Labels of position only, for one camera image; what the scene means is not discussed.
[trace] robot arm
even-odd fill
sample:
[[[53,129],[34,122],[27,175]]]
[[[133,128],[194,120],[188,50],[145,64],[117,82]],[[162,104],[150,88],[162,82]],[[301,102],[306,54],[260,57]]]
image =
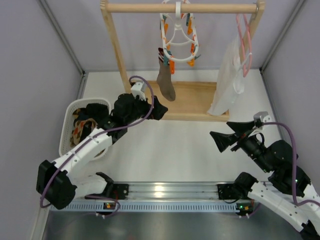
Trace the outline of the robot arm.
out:
[[[89,136],[65,155],[49,162],[45,160],[38,169],[36,190],[57,209],[63,209],[76,198],[90,194],[109,197],[113,180],[102,172],[76,178],[77,172],[101,151],[118,141],[127,131],[128,125],[145,118],[151,109],[144,91],[146,83],[132,84],[131,94],[121,94],[114,103],[111,114],[99,123]],[[168,111],[156,96],[151,114],[146,119],[160,120]]]
[[[235,146],[231,148],[231,151],[242,149],[265,173],[272,172],[268,180],[278,191],[285,195],[293,195],[293,149],[284,140],[276,141],[269,147],[265,146],[265,138],[262,131],[267,127],[267,125],[264,124],[268,122],[271,122],[271,117],[268,113],[259,112],[254,116],[254,121],[251,122],[227,122],[226,124],[234,130],[235,133],[233,134],[212,131],[210,135],[213,137],[221,153],[226,150],[227,147],[235,144]],[[261,135],[262,141],[258,140],[257,135]],[[249,198],[261,202],[276,212],[286,219],[298,232],[302,230],[301,224],[304,224],[302,226],[303,229],[305,229],[302,230],[304,235],[306,235],[305,232],[307,232],[307,229],[311,233],[315,232],[315,234],[311,234],[313,238],[304,239],[319,238],[317,232],[320,233],[320,197],[314,189],[310,178],[300,167],[296,167],[294,187],[296,187],[297,199],[301,201],[307,200],[308,203],[306,204],[293,205],[284,198],[275,195],[270,190],[268,191],[261,183],[256,183],[256,180],[252,181],[249,187],[252,190],[247,191]],[[294,213],[298,213],[297,209],[302,210],[308,219],[308,223],[306,223],[304,218],[298,217],[297,213],[293,214],[292,211],[294,209]]]
[[[318,240],[314,225],[308,216],[297,206],[275,194],[247,172],[242,172],[231,189],[240,199],[253,199],[285,219],[304,240]]]

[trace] sock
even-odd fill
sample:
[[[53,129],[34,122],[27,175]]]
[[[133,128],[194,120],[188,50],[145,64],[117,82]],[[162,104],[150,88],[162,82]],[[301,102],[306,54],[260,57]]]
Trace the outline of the sock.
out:
[[[164,65],[164,50],[160,47],[158,48],[158,50],[160,70],[158,77],[156,78],[156,83],[159,85],[162,96],[164,96],[164,98],[168,101],[173,102],[174,100],[176,100],[176,92],[171,82],[170,66]]]

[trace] hanger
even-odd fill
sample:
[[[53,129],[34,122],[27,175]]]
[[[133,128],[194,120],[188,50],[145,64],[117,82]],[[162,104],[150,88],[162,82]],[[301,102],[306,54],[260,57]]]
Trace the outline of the hanger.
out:
[[[241,68],[243,68],[243,77],[245,78],[251,68],[252,65],[252,44],[251,44],[251,37],[250,37],[250,32],[249,32],[249,24],[248,24],[248,20],[247,20],[247,16],[245,14],[243,14],[243,20],[244,20],[244,24],[245,24],[245,31],[247,34],[247,38],[248,38],[248,46],[249,46],[249,54],[246,57],[246,52],[245,52],[245,43],[244,43],[244,39],[242,37],[242,32],[241,32],[241,26],[240,26],[240,20],[239,20],[239,14],[237,14],[235,16],[236,19],[236,23],[237,23],[237,28],[238,28],[238,32],[239,32],[239,37],[240,37],[240,41],[241,41],[241,48],[242,48],[242,57],[244,59],[243,63],[241,64]]]

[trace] gray wall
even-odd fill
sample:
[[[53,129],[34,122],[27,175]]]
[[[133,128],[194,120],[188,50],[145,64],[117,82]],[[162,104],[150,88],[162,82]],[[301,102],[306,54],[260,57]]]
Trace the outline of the gray wall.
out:
[[[320,191],[320,1],[308,0],[264,77],[278,120],[297,143],[298,165]]]
[[[86,70],[118,70],[114,50],[100,11],[99,0],[47,0],[73,51]],[[110,0],[111,3],[161,3],[162,0]],[[251,4],[255,0],[190,0],[191,3]],[[265,0],[263,17],[252,41],[252,66],[259,68],[297,0]],[[195,68],[219,68],[228,43],[238,35],[235,14],[194,14],[202,54]],[[127,69],[157,70],[161,46],[160,16],[157,13],[113,15]],[[190,46],[177,51],[188,53]],[[190,69],[186,63],[176,68]]]
[[[36,0],[0,1],[0,239],[34,225],[39,163],[58,157],[80,74]]]

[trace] laundry basket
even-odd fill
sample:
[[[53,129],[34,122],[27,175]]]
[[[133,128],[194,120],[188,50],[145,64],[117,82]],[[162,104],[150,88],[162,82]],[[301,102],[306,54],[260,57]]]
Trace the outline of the laundry basket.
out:
[[[66,109],[64,122],[62,126],[60,145],[59,145],[60,157],[62,157],[72,149],[72,147],[70,146],[70,138],[72,136],[72,130],[74,129],[74,120],[75,120],[75,118],[72,116],[72,113],[79,108],[85,108],[88,104],[107,105],[109,109],[109,113],[111,112],[110,103],[108,100],[104,98],[83,98],[83,99],[75,100],[72,103],[70,103],[70,105]],[[94,157],[93,160],[103,157],[106,154],[106,152],[107,151],[103,151],[102,154]]]

